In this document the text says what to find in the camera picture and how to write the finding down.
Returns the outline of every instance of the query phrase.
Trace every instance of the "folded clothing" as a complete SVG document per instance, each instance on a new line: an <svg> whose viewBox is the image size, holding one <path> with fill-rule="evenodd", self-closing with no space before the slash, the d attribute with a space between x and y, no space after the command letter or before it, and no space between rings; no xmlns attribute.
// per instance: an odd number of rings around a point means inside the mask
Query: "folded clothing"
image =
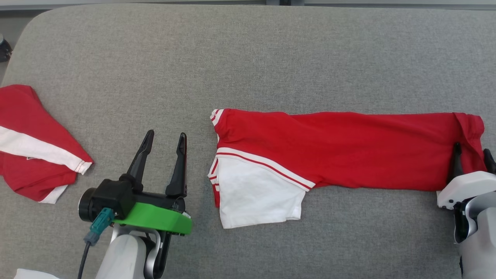
<svg viewBox="0 0 496 279"><path fill-rule="evenodd" d="M456 142L467 173L486 170L484 123L470 114L219 109L210 119L218 143L208 177L224 228L300 219L316 187L442 190Z"/></svg>
<svg viewBox="0 0 496 279"><path fill-rule="evenodd" d="M30 86L0 88L0 175L16 193L54 204L92 163Z"/></svg>

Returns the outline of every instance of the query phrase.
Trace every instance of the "green plastic part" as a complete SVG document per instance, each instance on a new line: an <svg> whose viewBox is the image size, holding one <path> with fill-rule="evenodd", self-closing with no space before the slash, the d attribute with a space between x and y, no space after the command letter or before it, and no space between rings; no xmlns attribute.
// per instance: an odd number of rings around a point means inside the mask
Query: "green plastic part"
<svg viewBox="0 0 496 279"><path fill-rule="evenodd" d="M192 221L187 216L173 210L151 204L136 203L124 220L114 219L114 223L190 234Z"/></svg>

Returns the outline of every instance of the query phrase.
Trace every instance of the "cable connector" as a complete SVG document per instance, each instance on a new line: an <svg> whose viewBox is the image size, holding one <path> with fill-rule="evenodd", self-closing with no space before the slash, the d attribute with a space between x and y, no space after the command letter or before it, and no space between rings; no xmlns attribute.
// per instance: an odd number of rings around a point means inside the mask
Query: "cable connector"
<svg viewBox="0 0 496 279"><path fill-rule="evenodd" d="M90 231L83 238L85 243L89 243L91 246L95 246L95 244L100 239L100 235L103 231L114 222L114 212L110 208L104 208L96 219L93 221L90 227Z"/></svg>

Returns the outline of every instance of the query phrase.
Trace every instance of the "red stripe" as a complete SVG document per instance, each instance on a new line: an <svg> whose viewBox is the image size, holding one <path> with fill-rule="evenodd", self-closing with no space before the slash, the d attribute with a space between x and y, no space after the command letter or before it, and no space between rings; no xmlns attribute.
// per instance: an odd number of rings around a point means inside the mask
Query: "red stripe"
<svg viewBox="0 0 496 279"><path fill-rule="evenodd" d="M215 117L217 116L217 113L218 113L219 111L220 111L220 109L215 111L215 113L214 113L214 117L212 117L212 121L214 121L214 120L215 120Z"/></svg>
<svg viewBox="0 0 496 279"><path fill-rule="evenodd" d="M214 174L215 168L217 168L217 165L218 164L219 164L219 160L218 159L215 159L215 165L214 165L214 168L212 169L212 173L210 173L210 174Z"/></svg>
<svg viewBox="0 0 496 279"><path fill-rule="evenodd" d="M243 158L243 159L245 159L246 161L250 161L250 162L253 162L253 163L257 163L257 164L260 164L260 165L266 166L266 167L268 167L268 168L272 169L273 171L277 172L278 174L280 174L280 175L282 175L282 176L284 176L284 177L286 177L286 178L288 178L288 179L290 179L290 180L292 180L292 181L294 181L294 182L296 182L296 183L298 183L298 184L302 185L303 187L305 187L305 188L307 188L307 189L311 189L309 186L307 186L307 185L305 185L305 184L301 183L300 181L298 181L298 180L296 180L296 179L294 179L294 178L292 178L292 177L289 177L289 176L285 175L284 173L282 173L282 172L278 171L277 169L275 169L273 166L271 166L271 165L267 165L266 163L262 163L262 162L259 162L259 161L255 161L255 160L252 160L252 159L248 159L248 158L245 158L245 157L243 157L243 156L241 156L241 155L234 154L234 153L218 152L218 153L217 153L217 155L232 155L232 156L237 156L237 157L239 157L239 158Z"/></svg>

